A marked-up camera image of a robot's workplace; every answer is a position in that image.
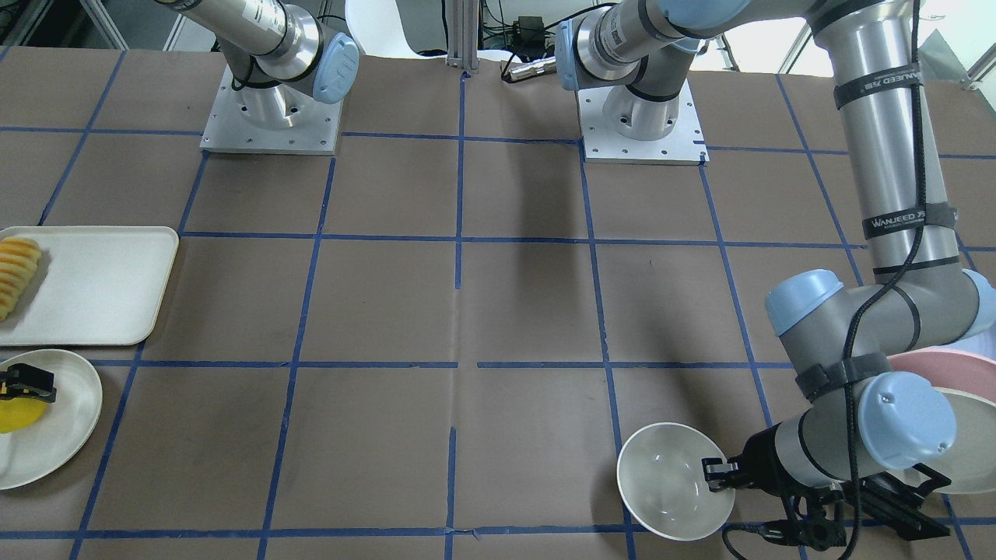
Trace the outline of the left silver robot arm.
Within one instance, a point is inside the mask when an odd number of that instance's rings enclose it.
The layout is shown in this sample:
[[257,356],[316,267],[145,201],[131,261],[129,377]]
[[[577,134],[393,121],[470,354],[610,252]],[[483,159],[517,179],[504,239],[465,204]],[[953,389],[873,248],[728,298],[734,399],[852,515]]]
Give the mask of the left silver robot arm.
[[625,99],[625,135],[644,123],[634,110],[677,97],[691,46],[728,30],[800,18],[831,61],[871,275],[847,286],[818,268],[767,294],[770,327],[810,408],[746,444],[734,460],[741,485],[772,492],[783,478],[824,489],[940,460],[960,442],[945,397],[887,362],[994,323],[994,287],[959,257],[918,11],[917,1],[618,1],[556,25],[563,88]]

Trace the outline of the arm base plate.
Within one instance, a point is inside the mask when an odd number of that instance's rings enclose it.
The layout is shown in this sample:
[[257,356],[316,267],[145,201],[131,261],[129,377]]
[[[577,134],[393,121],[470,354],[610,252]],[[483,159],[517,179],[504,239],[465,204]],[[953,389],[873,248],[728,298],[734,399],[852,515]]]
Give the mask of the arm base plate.
[[584,158],[592,163],[697,166],[710,160],[689,82],[651,102],[626,86],[576,93]]
[[229,155],[333,156],[343,107],[283,84],[238,86],[225,68],[199,146]]

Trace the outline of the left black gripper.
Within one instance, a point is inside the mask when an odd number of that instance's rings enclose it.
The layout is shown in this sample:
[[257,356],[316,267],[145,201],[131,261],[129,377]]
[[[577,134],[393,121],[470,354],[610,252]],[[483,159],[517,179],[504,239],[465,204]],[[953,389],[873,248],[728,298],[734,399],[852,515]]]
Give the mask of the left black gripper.
[[720,457],[702,458],[702,474],[711,492],[757,489],[775,497],[804,494],[808,486],[796,481],[779,460],[776,434],[781,425],[756,433],[745,443],[735,462]]

